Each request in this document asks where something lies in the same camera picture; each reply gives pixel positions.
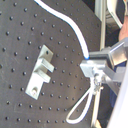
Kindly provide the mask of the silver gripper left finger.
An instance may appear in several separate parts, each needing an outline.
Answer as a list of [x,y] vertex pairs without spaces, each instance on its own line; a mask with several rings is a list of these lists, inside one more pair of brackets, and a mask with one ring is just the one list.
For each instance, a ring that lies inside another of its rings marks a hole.
[[94,85],[94,91],[98,91],[103,84],[107,84],[115,94],[118,94],[121,80],[106,61],[82,61],[80,68],[84,76],[88,77]]

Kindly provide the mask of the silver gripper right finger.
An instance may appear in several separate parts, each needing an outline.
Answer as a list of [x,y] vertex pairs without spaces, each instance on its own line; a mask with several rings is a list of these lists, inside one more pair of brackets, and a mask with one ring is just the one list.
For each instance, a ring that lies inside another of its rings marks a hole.
[[89,53],[91,59],[106,59],[114,67],[128,60],[128,37],[117,42],[112,47],[107,47],[101,51]]

